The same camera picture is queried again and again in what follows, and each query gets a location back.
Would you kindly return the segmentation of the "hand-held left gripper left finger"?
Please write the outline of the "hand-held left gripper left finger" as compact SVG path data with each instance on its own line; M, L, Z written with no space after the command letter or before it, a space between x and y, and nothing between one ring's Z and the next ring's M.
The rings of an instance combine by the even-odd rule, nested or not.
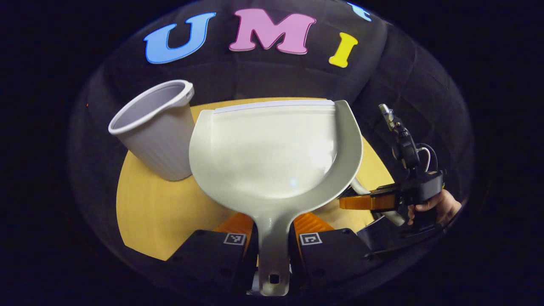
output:
M198 229L166 261L176 290L193 296L244 296L257 269L252 218L236 213L215 230Z

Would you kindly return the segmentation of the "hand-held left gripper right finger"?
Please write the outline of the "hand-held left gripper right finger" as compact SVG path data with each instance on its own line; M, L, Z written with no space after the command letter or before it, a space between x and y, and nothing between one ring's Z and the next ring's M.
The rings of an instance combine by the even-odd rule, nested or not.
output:
M294 219L289 253L295 292L340 285L377 268L376 256L354 231L334 229L313 213Z

